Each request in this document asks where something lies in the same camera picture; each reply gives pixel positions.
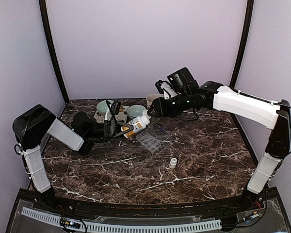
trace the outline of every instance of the brown marble surface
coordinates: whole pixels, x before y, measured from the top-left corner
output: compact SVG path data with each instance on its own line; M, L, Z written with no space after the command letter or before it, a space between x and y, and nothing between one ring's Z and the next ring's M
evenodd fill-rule
M124 105L145 100L121 100ZM94 116L99 100L71 101L61 119L71 124L84 111ZM202 109L198 121L185 112L157 124L171 137L150 153L135 139L95 144L87 156L51 138L43 153L57 196L126 204L185 203L240 195L255 166L231 116ZM178 159L169 169L172 157Z

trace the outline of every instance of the white wall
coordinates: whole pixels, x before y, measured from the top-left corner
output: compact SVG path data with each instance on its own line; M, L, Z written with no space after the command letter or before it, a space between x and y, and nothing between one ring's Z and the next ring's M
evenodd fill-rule
M0 233L29 179L12 123L36 104L59 114L64 101L53 71L37 0L0 0Z
M236 87L271 100L291 104L291 0L255 1L248 43ZM241 119L260 158L270 131ZM277 186L291 221L291 155L271 181Z
M144 98L182 67L229 84L246 2L48 0L70 98Z

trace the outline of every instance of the white plastic bottle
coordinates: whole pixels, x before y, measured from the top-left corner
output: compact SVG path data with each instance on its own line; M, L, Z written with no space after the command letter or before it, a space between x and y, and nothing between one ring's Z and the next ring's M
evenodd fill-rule
M170 169L175 169L177 165L177 159L176 158L171 158L170 162L169 162L169 168Z
M150 124L150 120L146 115L138 116L135 119L128 122L129 125L134 126L134 129L126 134L124 134L125 138L134 137L139 131L146 128L148 124ZM128 127L122 126L121 131L128 130Z

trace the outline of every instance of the black metal frame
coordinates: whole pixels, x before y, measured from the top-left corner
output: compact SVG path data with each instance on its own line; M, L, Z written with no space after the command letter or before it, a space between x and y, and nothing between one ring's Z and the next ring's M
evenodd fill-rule
M62 73L59 68L56 52L55 52L55 47L52 39L52 33L50 30L49 26L49 17L48 17L48 11L47 11L47 6L45 0L39 0L40 3L40 11L41 11L41 18L43 22L43 28L44 28L44 33L45 33L45 38L47 40L48 44L48 51L50 58L52 60L53 68L55 71L56 79L60 88L60 91L62 93L62 96L64 98L65 103L69 103L70 99L65 87L65 83L62 77Z
M65 100L65 103L69 103L70 99L69 99L69 96L65 87L65 83L60 71L60 67L59 67L59 63L58 63L58 59L57 59L56 51L54 47L54 42L52 39L46 0L39 0L39 3L40 3L40 11L41 11L41 17L42 17L42 22L43 22L43 27L44 27L44 33L47 40L48 50L49 50L49 54L53 63L57 82L58 82L60 91L62 93L62 96ZM248 39L250 22L251 22L251 17L252 17L252 12L253 12L253 3L254 3L254 0L247 0L246 14L245 14L243 29L242 29L242 37L241 37L241 41L240 41L240 45L238 49L238 54L237 54L233 74L232 74L231 81L229 84L231 87L235 87L236 85L238 74L239 74L241 64L243 61L243 55L244 55L244 51L245 51L245 47L246 47L246 43Z
M236 82L237 82L237 78L239 75L239 71L241 69L243 55L244 55L244 51L246 48L247 39L248 39L248 35L249 35L251 17L252 17L252 12L253 12L253 3L254 3L254 0L247 1L246 15L244 17L241 42L239 44L238 54L237 54L232 78L231 78L231 81L229 83L229 86L231 86L231 87L235 87Z
M283 213L283 217L289 232L291 232L291 225L283 206L282 200L278 193L276 187L270 188L266 192L260 194L260 196L265 200L277 198L280 205L280 209ZM216 218L224 219L231 216L235 216L238 211L229 210L222 205L237 201L240 196L226 198L221 200L209 200L200 201L187 204L168 204L168 205L125 205L125 204L107 204L107 203L97 203L89 201L79 201L66 198L56 198L66 210L70 206L73 207L70 210L70 214L85 218L85 219L95 219L97 216L113 216L113 217L125 217L125 218L164 218L164 217L181 217L181 216L197 216L202 215L203 219ZM37 209L47 210L44 205L37 200L37 196L34 192L20 189L18 196L15 200L6 233L10 232L12 227L14 215L16 213L17 205L19 200L25 200L33 203L33 207Z

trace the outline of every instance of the small white cup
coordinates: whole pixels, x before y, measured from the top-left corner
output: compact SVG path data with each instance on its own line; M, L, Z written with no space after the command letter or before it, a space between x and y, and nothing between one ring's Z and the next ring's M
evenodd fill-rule
M146 97L146 107L149 109L151 107L151 104L153 102L153 100L160 98L160 97L164 97L164 95L161 94L150 94Z

